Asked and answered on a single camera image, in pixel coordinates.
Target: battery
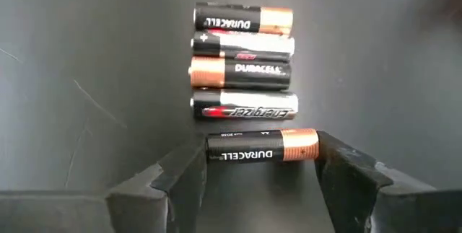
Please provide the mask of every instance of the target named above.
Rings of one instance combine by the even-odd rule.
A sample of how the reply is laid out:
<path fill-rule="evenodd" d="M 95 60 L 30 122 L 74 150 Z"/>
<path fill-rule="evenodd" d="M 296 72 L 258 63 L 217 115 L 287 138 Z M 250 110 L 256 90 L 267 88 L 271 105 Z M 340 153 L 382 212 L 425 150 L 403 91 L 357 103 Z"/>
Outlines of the battery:
<path fill-rule="evenodd" d="M 218 133 L 207 136 L 210 162 L 265 162 L 316 159 L 319 140 L 312 128 Z"/>
<path fill-rule="evenodd" d="M 197 118 L 289 120 L 298 112 L 298 98 L 291 92 L 195 89 L 190 106 Z"/>
<path fill-rule="evenodd" d="M 199 2 L 193 14 L 197 30 L 220 28 L 288 35 L 293 22 L 291 9 L 276 7 Z"/>
<path fill-rule="evenodd" d="M 294 54 L 295 41 L 287 35 L 206 30 L 194 33 L 191 47 L 195 56 L 288 62 Z"/>
<path fill-rule="evenodd" d="M 192 87 L 235 89 L 287 89 L 290 85 L 289 63 L 240 61 L 194 56 L 188 73 Z"/>

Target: black and copper battery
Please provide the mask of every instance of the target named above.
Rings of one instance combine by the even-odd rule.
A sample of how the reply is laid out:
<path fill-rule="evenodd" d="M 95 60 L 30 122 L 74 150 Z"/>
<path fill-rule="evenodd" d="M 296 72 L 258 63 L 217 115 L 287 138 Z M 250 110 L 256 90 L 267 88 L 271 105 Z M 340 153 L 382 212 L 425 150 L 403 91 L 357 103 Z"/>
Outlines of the black and copper battery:
<path fill-rule="evenodd" d="M 285 62 L 194 56 L 188 73 L 192 87 L 287 89 L 292 70 Z"/>
<path fill-rule="evenodd" d="M 295 50 L 294 38 L 224 30 L 196 31 L 191 39 L 195 56 L 245 61 L 286 61 Z"/>
<path fill-rule="evenodd" d="M 197 118 L 290 120 L 298 112 L 298 98 L 291 92 L 195 89 L 190 106 Z"/>
<path fill-rule="evenodd" d="M 319 140 L 312 128 L 248 131 L 208 135 L 210 162 L 266 162 L 316 159 Z"/>
<path fill-rule="evenodd" d="M 287 8 L 197 3 L 193 20 L 197 30 L 220 28 L 289 35 L 293 13 Z"/>

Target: battery stack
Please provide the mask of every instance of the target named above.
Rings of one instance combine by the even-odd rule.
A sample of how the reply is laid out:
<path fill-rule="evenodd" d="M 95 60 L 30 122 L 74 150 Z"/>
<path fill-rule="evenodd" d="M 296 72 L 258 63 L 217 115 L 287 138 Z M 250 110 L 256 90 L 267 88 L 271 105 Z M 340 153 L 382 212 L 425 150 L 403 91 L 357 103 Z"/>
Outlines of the battery stack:
<path fill-rule="evenodd" d="M 285 91 L 295 50 L 291 9 L 197 3 L 190 105 L 197 118 L 293 119 Z"/>

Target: black workbench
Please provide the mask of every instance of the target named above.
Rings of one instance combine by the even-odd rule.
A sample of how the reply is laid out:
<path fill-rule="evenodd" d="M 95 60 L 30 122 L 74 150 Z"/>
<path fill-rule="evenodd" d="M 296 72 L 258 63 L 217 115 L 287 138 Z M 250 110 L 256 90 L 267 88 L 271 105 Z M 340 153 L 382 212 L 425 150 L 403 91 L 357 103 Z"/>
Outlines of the black workbench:
<path fill-rule="evenodd" d="M 294 121 L 195 124 L 197 1 L 292 7 Z M 314 127 L 462 187 L 462 29 L 445 0 L 0 0 L 0 190 L 93 190 L 195 131 Z M 199 232 L 332 232 L 312 162 L 209 166 Z"/>

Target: duracell battery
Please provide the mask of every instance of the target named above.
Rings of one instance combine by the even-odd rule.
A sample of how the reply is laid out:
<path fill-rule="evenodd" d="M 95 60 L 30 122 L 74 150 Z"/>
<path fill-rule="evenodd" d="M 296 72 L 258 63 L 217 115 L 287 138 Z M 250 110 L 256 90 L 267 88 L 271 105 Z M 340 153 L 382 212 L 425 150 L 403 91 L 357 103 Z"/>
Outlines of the duracell battery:
<path fill-rule="evenodd" d="M 195 56 L 288 62 L 294 54 L 295 41 L 287 35 L 207 30 L 194 33 L 191 47 Z"/>
<path fill-rule="evenodd" d="M 195 89 L 190 106 L 196 118 L 290 120 L 298 112 L 298 98 L 291 92 Z"/>
<path fill-rule="evenodd" d="M 319 140 L 312 128 L 248 131 L 208 135 L 210 162 L 266 162 L 316 159 Z"/>
<path fill-rule="evenodd" d="M 293 13 L 287 8 L 197 3 L 193 20 L 197 30 L 220 28 L 289 35 Z"/>
<path fill-rule="evenodd" d="M 235 89 L 287 89 L 290 85 L 289 63 L 240 61 L 194 56 L 188 73 L 192 87 Z"/>

